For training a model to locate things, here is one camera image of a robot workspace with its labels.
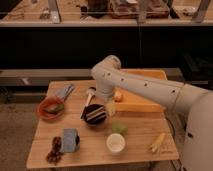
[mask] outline wooden table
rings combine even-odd
[[[149,161],[175,160],[179,158],[167,121],[162,112],[128,113],[119,112],[108,118],[98,129],[89,128],[80,119],[86,90],[95,85],[95,81],[61,81],[49,85],[47,96],[66,84],[73,83],[76,88],[65,102],[65,112],[55,122],[39,120],[32,147],[27,160],[28,169],[97,166],[113,164],[132,164]],[[94,98],[92,103],[101,103]],[[111,133],[112,122],[119,121],[128,127],[125,135],[126,148],[120,155],[112,155],[106,147],[107,136]],[[64,154],[57,165],[49,164],[46,155],[51,150],[53,137],[62,136],[64,128],[77,128],[80,136],[80,149],[75,153]],[[166,137],[160,150],[152,154],[150,144],[161,133]]]

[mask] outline small object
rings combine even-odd
[[[108,0],[88,0],[88,15],[100,18],[107,14]]]
[[[49,8],[44,8],[42,14],[40,15],[40,19],[50,19],[50,10]]]
[[[81,6],[81,15],[85,15],[87,13],[87,7]]]
[[[61,137],[54,137],[52,140],[52,149],[47,154],[46,160],[49,163],[57,164],[61,160]]]
[[[54,120],[61,116],[64,111],[64,101],[74,88],[74,85],[68,84],[57,90],[55,96],[45,98],[37,107],[37,115],[44,120]]]
[[[118,133],[109,135],[106,144],[110,152],[113,154],[119,154],[126,146],[124,137]]]
[[[119,123],[119,122],[112,123],[111,129],[112,129],[113,133],[118,133],[118,134],[121,134],[121,135],[124,135],[127,132],[126,125]]]
[[[83,119],[89,125],[97,125],[106,119],[107,114],[103,105],[91,104],[84,110]]]
[[[188,6],[183,9],[183,14],[186,16],[193,16],[196,12],[196,8],[193,6]]]
[[[51,105],[45,107],[44,111],[55,115],[63,109],[64,109],[64,104],[59,103],[59,104],[51,104]]]
[[[109,114],[109,116],[113,116],[115,115],[115,102],[114,100],[109,100],[106,105],[106,110],[107,110],[107,113]]]
[[[161,133],[157,139],[154,141],[154,143],[152,143],[152,145],[150,146],[150,149],[152,151],[152,153],[155,153],[159,150],[160,146],[162,145],[163,143],[163,140],[165,138],[165,133]]]
[[[31,0],[32,4],[36,4],[38,2],[38,0]]]
[[[64,87],[55,92],[55,96],[65,101],[74,89],[75,86],[73,84],[65,85]]]
[[[63,110],[64,102],[57,97],[51,97],[38,105],[37,115],[44,120],[54,120],[62,115]]]
[[[83,112],[82,112],[81,119],[83,119],[84,113],[85,113],[85,109],[86,109],[86,107],[90,104],[90,101],[92,100],[92,97],[95,95],[95,91],[96,91],[96,88],[95,88],[95,87],[90,87],[90,88],[88,88],[88,90],[87,90],[87,92],[86,92],[86,94],[88,95],[88,96],[87,96],[87,101],[86,101],[86,103],[85,103],[85,105],[84,105],[84,110],[83,110]]]
[[[114,100],[115,102],[122,102],[123,94],[120,91],[116,90],[114,95]]]
[[[79,147],[80,138],[78,136],[78,131],[74,128],[64,129],[63,139],[62,139],[62,153],[73,153]]]
[[[126,0],[129,4],[137,4],[138,1],[136,0]]]

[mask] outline orange bowl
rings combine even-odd
[[[37,115],[44,120],[54,120],[63,114],[63,110],[56,114],[46,112],[44,109],[50,105],[63,104],[63,100],[57,97],[49,97],[44,99],[37,107]]]

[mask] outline paper cup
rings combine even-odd
[[[119,154],[126,145],[124,137],[118,133],[109,135],[106,144],[112,154]]]

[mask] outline green food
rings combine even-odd
[[[47,107],[45,107],[43,110],[50,114],[57,114],[58,112],[62,111],[64,109],[64,104],[51,104]]]
[[[122,123],[112,123],[112,132],[113,133],[118,133],[118,134],[122,134],[124,135],[127,132],[127,127],[126,125],[122,124]]]

